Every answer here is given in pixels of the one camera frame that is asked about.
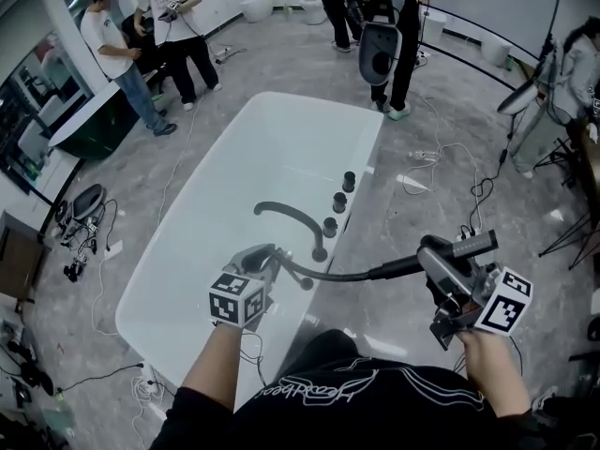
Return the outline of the white egg-shaped toilet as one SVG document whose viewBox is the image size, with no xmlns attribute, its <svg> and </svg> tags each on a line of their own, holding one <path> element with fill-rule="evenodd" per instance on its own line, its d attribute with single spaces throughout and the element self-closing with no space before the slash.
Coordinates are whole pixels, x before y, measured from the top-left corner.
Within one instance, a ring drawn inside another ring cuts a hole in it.
<svg viewBox="0 0 600 450">
<path fill-rule="evenodd" d="M 244 0 L 240 10 L 249 23 L 258 23 L 272 15 L 274 0 Z"/>
</svg>

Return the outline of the black office chair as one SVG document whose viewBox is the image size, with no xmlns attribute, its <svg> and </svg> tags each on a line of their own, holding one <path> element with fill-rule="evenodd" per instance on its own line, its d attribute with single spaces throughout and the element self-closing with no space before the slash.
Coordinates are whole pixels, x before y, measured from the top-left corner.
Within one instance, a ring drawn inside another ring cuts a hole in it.
<svg viewBox="0 0 600 450">
<path fill-rule="evenodd" d="M 131 14 L 123 20 L 121 29 L 127 36 L 128 46 L 142 51 L 142 55 L 136 60 L 139 71 L 144 77 L 149 76 L 150 83 L 155 83 L 161 93 L 162 84 L 168 76 L 165 57 L 155 42 L 153 19 L 142 16 L 141 26 L 144 32 L 143 36 L 135 29 L 134 15 Z"/>
</svg>

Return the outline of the person's left forearm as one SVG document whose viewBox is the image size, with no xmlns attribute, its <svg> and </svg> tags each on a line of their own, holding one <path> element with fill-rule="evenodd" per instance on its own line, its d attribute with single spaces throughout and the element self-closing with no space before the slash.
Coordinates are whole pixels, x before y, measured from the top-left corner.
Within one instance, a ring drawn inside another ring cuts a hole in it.
<svg viewBox="0 0 600 450">
<path fill-rule="evenodd" d="M 182 386 L 234 410 L 243 329 L 222 323 L 207 339 Z"/>
</svg>

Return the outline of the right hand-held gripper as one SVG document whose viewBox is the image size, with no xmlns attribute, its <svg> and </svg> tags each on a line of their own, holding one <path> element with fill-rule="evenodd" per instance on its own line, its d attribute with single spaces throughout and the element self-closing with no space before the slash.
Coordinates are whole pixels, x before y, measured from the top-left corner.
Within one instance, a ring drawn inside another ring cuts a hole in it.
<svg viewBox="0 0 600 450">
<path fill-rule="evenodd" d="M 472 329 L 512 335 L 533 299 L 533 284 L 495 262 L 446 258 L 453 243 L 436 235 L 422 237 L 417 260 L 427 275 L 436 312 L 429 329 L 444 349 L 453 337 Z"/>
</svg>

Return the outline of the spare hand-held gripper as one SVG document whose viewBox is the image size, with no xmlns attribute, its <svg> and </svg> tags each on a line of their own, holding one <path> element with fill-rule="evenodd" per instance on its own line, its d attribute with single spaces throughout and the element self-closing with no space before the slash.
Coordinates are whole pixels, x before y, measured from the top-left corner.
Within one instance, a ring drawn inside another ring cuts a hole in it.
<svg viewBox="0 0 600 450">
<path fill-rule="evenodd" d="M 86 221 L 86 230 L 87 237 L 81 244 L 80 251 L 87 248 L 90 249 L 93 254 L 96 254 L 98 252 L 98 220 L 94 217 L 90 217 Z"/>
<path fill-rule="evenodd" d="M 67 279 L 70 282 L 73 282 L 73 283 L 77 282 L 78 279 L 80 278 L 80 276 L 82 275 L 83 270 L 84 270 L 85 266 L 87 265 L 87 262 L 88 262 L 87 256 L 82 252 L 78 253 L 70 265 L 64 266 L 64 269 L 63 269 L 64 275 L 67 277 Z"/>
</svg>

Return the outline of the person's right forearm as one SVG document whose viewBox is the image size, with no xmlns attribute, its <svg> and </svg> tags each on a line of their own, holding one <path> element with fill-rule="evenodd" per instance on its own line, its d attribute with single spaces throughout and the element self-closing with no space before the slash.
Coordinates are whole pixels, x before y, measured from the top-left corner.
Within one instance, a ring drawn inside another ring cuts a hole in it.
<svg viewBox="0 0 600 450">
<path fill-rule="evenodd" d="M 528 390 L 503 338 L 478 330 L 457 337 L 464 346 L 467 375 L 495 414 L 505 417 L 528 412 Z"/>
</svg>

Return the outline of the dark green bathtub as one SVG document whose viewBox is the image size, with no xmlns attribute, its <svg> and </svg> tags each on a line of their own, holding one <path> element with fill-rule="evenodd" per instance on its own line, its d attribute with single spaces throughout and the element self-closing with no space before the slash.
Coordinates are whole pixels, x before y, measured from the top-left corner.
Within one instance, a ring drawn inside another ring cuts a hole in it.
<svg viewBox="0 0 600 450">
<path fill-rule="evenodd" d="M 102 160 L 110 156 L 140 120 L 115 82 L 88 100 L 49 140 L 75 158 Z"/>
</svg>

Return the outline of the white bathtub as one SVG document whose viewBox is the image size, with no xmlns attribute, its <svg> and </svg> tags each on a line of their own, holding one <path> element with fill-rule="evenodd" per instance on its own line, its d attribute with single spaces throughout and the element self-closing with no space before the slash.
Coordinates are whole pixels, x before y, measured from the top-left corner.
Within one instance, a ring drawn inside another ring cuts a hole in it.
<svg viewBox="0 0 600 450">
<path fill-rule="evenodd" d="M 285 203 L 318 223 L 334 213 L 346 173 L 355 176 L 344 234 L 364 202 L 383 116 L 369 109 L 297 95 L 263 92 L 234 117 L 161 220 L 119 302 L 119 334 L 167 381 L 180 384 L 213 325 L 208 289 L 233 255 L 259 244 L 316 262 L 313 232 L 261 202 Z"/>
</svg>

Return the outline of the brown wooden sink cabinet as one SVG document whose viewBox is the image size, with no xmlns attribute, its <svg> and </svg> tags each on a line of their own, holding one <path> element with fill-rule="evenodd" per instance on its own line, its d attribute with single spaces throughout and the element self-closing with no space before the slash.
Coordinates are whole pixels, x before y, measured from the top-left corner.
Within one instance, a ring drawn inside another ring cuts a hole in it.
<svg viewBox="0 0 600 450">
<path fill-rule="evenodd" d="M 34 292 L 50 253 L 44 236 L 3 211 L 0 214 L 0 294 L 16 300 L 15 311 L 36 303 Z"/>
</svg>

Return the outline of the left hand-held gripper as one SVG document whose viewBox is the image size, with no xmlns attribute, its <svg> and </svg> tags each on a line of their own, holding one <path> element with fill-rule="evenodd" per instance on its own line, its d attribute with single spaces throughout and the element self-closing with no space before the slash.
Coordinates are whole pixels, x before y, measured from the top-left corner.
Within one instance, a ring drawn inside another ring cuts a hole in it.
<svg viewBox="0 0 600 450">
<path fill-rule="evenodd" d="M 211 318 L 238 328 L 259 320 L 271 305 L 270 293 L 287 252 L 274 244 L 260 244 L 232 256 L 208 278 Z"/>
</svg>

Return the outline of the black curved faucet spout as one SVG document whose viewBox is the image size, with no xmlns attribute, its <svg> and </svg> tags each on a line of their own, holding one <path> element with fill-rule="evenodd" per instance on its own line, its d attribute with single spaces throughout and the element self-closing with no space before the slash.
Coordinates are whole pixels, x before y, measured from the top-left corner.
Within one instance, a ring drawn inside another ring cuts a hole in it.
<svg viewBox="0 0 600 450">
<path fill-rule="evenodd" d="M 316 263 L 324 262 L 328 257 L 328 252 L 323 243 L 323 231 L 317 221 L 306 213 L 281 202 L 259 202 L 254 206 L 253 212 L 256 216 L 263 212 L 274 212 L 289 218 L 292 218 L 305 225 L 314 234 L 314 248 L 312 249 L 312 259 Z"/>
</svg>

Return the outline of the clear bottle with green cap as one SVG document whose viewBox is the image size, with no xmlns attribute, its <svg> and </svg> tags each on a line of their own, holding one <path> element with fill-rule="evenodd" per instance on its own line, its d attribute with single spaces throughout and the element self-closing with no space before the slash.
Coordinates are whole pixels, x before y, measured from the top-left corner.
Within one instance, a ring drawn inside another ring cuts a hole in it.
<svg viewBox="0 0 600 450">
<path fill-rule="evenodd" d="M 61 389 L 58 389 L 52 397 L 52 402 L 48 403 L 42 409 L 42 414 L 52 430 L 63 433 L 72 433 L 74 431 L 73 413 Z"/>
</svg>

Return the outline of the black handheld shower head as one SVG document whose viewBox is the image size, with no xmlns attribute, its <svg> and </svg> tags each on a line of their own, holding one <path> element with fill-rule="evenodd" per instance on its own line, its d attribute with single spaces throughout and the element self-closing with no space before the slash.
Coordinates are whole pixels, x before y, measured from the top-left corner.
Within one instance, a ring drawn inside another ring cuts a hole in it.
<svg viewBox="0 0 600 450">
<path fill-rule="evenodd" d="M 476 257 L 488 253 L 498 247 L 498 241 L 494 231 L 484 232 L 475 237 L 452 243 L 453 250 L 451 253 L 441 253 L 448 259 Z M 379 267 L 368 270 L 367 280 L 401 278 L 423 271 L 423 268 L 417 260 L 417 256 L 413 255 L 386 262 Z"/>
</svg>

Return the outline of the person's black printed shirt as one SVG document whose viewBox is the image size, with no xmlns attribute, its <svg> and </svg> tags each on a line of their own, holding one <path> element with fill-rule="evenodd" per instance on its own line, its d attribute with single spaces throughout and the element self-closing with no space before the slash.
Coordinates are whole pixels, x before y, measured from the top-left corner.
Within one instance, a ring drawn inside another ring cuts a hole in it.
<svg viewBox="0 0 600 450">
<path fill-rule="evenodd" d="M 533 416 L 498 417 L 440 367 L 342 359 L 290 373 L 236 412 L 177 390 L 149 450 L 555 450 Z"/>
</svg>

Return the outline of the white sneaker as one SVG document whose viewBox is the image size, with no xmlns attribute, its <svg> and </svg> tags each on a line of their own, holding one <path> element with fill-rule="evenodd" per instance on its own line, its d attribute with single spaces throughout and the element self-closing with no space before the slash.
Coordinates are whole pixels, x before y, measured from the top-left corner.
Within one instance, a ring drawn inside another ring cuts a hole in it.
<svg viewBox="0 0 600 450">
<path fill-rule="evenodd" d="M 547 388 L 544 392 L 535 397 L 532 401 L 532 411 L 537 413 L 543 410 L 545 402 L 557 396 L 559 391 L 559 387 L 556 385 L 552 385 Z"/>
</svg>

